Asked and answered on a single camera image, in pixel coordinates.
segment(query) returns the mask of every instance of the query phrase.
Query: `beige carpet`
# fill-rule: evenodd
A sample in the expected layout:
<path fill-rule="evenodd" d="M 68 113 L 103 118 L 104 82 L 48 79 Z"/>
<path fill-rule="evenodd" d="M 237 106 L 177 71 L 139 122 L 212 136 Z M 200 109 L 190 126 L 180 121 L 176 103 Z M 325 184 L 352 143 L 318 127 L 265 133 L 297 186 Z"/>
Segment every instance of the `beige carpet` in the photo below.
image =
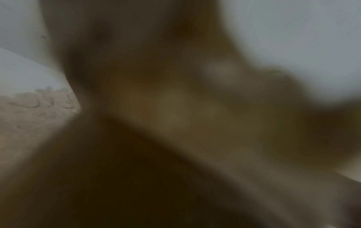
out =
<path fill-rule="evenodd" d="M 25 158 L 79 110 L 69 89 L 0 96 L 0 172 Z"/>

